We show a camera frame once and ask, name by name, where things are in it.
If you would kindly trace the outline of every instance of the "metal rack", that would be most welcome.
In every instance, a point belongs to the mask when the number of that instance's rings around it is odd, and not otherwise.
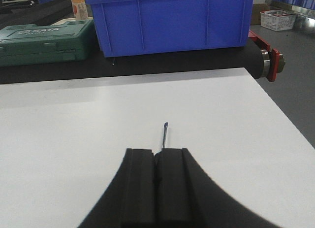
[[[295,14],[302,15],[311,19],[315,19],[315,10],[303,8],[303,7],[292,5],[292,4],[287,4],[287,3],[276,1],[276,0],[266,0],[266,3],[272,7],[291,11]]]

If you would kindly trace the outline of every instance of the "conveyor belt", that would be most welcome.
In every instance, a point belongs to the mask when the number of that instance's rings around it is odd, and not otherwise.
[[[251,39],[245,47],[117,58],[105,58],[99,47],[95,47],[84,61],[0,67],[0,84],[235,67],[245,67],[254,78],[261,77],[263,57]]]

